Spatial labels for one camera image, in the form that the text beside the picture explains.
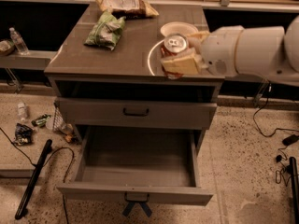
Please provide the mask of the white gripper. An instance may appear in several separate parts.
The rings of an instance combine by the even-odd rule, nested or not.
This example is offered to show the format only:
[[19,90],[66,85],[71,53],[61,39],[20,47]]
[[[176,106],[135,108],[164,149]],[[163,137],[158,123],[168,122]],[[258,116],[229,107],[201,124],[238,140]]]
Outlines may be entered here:
[[235,51],[242,26],[221,27],[187,34],[191,49],[161,59],[168,73],[198,75],[204,70],[214,76],[235,77]]

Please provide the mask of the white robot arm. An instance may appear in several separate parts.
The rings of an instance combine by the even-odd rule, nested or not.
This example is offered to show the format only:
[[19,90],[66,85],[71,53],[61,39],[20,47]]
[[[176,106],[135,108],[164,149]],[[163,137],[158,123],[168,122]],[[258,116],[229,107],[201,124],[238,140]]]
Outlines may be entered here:
[[281,26],[224,26],[200,31],[186,22],[161,28],[161,63],[167,74],[261,77],[299,86],[298,20]]

